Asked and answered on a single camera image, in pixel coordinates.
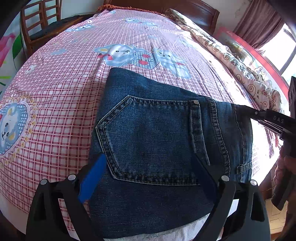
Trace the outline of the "floral swirl quilt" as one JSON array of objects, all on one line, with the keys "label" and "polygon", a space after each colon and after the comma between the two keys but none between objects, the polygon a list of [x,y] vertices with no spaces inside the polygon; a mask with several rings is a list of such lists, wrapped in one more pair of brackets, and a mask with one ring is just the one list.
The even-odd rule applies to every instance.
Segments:
[{"label": "floral swirl quilt", "polygon": [[183,30],[190,32],[200,45],[226,65],[230,73],[244,86],[260,109],[271,109],[279,113],[283,112],[280,93],[268,87],[262,76],[236,58],[229,47],[221,44],[192,20],[178,11],[167,9],[165,15],[173,19]]}]

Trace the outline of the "dark wooden headboard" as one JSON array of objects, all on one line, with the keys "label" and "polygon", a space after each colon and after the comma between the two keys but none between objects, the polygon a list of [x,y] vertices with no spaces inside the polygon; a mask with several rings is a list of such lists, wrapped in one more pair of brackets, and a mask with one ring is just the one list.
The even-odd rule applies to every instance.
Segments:
[{"label": "dark wooden headboard", "polygon": [[104,1],[121,7],[132,7],[157,11],[164,14],[167,9],[174,9],[191,19],[196,25],[209,34],[214,34],[220,12],[207,3],[199,0],[117,0]]}]

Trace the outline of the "floral wardrobe door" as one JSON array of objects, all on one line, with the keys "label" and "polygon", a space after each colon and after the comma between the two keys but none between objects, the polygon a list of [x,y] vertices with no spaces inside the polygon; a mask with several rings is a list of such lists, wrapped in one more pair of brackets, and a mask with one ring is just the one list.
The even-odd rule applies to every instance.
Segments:
[{"label": "floral wardrobe door", "polygon": [[21,17],[18,13],[1,38],[1,93],[6,90],[25,61]]}]

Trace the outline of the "pink plaid bed sheet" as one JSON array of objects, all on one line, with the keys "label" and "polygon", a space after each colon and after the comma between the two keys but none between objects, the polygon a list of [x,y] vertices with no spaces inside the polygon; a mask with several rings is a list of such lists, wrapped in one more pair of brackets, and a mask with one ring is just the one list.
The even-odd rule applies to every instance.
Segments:
[{"label": "pink plaid bed sheet", "polygon": [[[105,10],[65,30],[20,68],[1,99],[1,212],[24,232],[39,182],[61,181],[89,161],[107,77],[122,68],[218,102],[260,109],[226,65],[161,15]],[[275,135],[252,125],[255,164],[272,167]],[[158,233],[193,235],[204,217]]]}]

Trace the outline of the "window with grey frame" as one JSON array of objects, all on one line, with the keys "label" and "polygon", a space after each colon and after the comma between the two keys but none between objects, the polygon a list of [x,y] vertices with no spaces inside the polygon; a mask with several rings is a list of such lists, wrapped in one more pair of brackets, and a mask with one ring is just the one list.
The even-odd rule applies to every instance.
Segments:
[{"label": "window with grey frame", "polygon": [[287,24],[267,44],[259,49],[289,86],[295,77],[295,39]]}]

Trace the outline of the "maroon window curtain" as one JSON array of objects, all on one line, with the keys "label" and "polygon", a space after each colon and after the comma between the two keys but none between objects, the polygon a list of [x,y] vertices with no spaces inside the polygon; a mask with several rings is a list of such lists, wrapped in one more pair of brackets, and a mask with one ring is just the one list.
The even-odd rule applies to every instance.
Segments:
[{"label": "maroon window curtain", "polygon": [[284,24],[270,3],[256,0],[250,3],[233,33],[253,49],[260,49],[278,34]]}]

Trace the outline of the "blue denim pants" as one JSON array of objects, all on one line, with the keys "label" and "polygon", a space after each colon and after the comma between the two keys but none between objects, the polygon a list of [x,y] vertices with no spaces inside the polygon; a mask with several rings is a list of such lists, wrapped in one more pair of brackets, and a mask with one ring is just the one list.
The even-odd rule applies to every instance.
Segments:
[{"label": "blue denim pants", "polygon": [[218,102],[135,72],[112,68],[92,134],[89,161],[107,170],[89,201],[103,238],[158,233],[213,208],[191,157],[217,178],[248,182],[252,125],[240,105]]}]

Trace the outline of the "red cartoon bed rail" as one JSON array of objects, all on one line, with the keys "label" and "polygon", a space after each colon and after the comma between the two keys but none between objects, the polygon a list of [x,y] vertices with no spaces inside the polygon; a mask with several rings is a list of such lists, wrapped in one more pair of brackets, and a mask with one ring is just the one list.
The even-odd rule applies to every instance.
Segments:
[{"label": "red cartoon bed rail", "polygon": [[288,86],[267,59],[265,59],[258,51],[252,48],[247,42],[237,36],[235,33],[227,30],[225,27],[220,27],[214,34],[214,37],[222,44],[227,45],[235,53],[240,54],[242,62],[256,73],[262,74],[263,79],[269,87],[278,90],[288,99]]}]

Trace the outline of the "wooden slatted chair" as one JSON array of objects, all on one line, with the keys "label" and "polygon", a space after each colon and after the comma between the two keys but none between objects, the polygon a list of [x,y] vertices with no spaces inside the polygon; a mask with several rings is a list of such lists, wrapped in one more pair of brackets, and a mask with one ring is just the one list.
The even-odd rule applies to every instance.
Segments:
[{"label": "wooden slatted chair", "polygon": [[61,18],[62,1],[36,1],[21,8],[21,30],[27,55],[45,45],[67,28],[84,21],[82,15]]}]

